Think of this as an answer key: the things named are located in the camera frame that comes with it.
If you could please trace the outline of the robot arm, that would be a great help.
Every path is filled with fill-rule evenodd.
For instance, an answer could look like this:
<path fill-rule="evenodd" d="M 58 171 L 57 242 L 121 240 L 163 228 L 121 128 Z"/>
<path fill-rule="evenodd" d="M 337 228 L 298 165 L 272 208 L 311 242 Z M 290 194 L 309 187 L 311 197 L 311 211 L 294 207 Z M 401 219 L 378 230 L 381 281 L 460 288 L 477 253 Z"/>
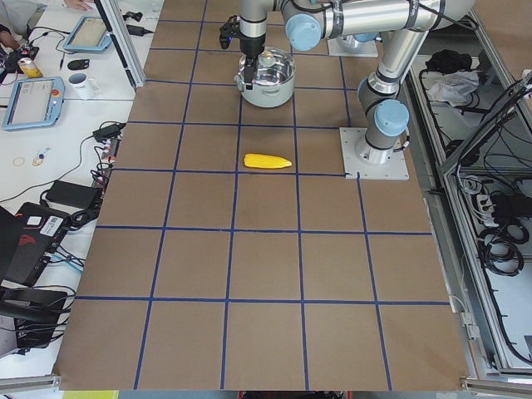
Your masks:
<path fill-rule="evenodd" d="M 473 5 L 472 1 L 242 1 L 239 14 L 220 28 L 219 42 L 226 48 L 232 39 L 239 39 L 244 84 L 252 88 L 270 12 L 282 13 L 286 36 L 299 51 L 308 51 L 323 39 L 390 32 L 392 39 L 377 69 L 358 89 L 367 131 L 355 145 L 358 159 L 383 165 L 409 121 L 408 109 L 396 97 L 426 34 L 458 22 Z"/>
<path fill-rule="evenodd" d="M 375 42 L 379 38 L 378 32 L 358 33 L 343 38 L 349 46 L 357 47 L 364 43 Z"/>

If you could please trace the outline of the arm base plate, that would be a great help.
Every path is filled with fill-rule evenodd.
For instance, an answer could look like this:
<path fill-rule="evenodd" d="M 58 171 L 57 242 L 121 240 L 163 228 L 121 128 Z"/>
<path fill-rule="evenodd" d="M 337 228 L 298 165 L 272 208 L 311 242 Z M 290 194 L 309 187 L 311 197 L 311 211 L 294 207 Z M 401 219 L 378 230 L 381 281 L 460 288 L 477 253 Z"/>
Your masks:
<path fill-rule="evenodd" d="M 375 39 L 360 42 L 354 36 L 328 39 L 328 54 L 335 57 L 378 57 Z"/>
<path fill-rule="evenodd" d="M 347 179 L 409 180 L 399 139 L 388 150 L 376 150 L 366 142 L 366 128 L 339 129 L 344 174 Z"/>

